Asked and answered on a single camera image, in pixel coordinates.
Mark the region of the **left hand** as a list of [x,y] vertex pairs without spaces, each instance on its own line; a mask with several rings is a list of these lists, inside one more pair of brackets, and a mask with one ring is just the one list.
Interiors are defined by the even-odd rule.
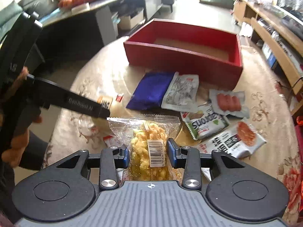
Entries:
[[[7,101],[9,98],[15,95],[17,89],[21,86],[23,81],[26,79],[29,73],[27,67],[23,67],[21,73],[17,79],[13,82],[12,86],[6,92],[3,101]],[[29,144],[29,129],[26,129],[21,135],[13,137],[10,142],[8,149],[1,152],[1,159],[4,163],[8,163],[12,168],[19,166],[22,159],[22,155],[26,147]]]

